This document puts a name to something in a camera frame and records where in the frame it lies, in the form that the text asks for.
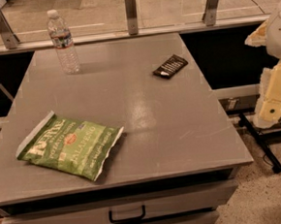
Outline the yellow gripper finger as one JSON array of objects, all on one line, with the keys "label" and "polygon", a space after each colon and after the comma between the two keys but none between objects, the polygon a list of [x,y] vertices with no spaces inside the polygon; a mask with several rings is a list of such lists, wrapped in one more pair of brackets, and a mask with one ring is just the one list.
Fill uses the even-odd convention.
[{"label": "yellow gripper finger", "polygon": [[281,60],[273,69],[263,68],[259,89],[253,122],[256,127],[270,128],[281,118]]}]

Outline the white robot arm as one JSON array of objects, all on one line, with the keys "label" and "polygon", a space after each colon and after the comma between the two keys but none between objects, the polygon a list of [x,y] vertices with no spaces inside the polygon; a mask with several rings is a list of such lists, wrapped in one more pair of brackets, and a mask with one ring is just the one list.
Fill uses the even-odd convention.
[{"label": "white robot arm", "polygon": [[245,39],[246,46],[265,46],[267,53],[278,59],[272,68],[263,68],[259,85],[260,97],[254,109],[256,127],[272,127],[281,118],[281,2],[270,18]]}]

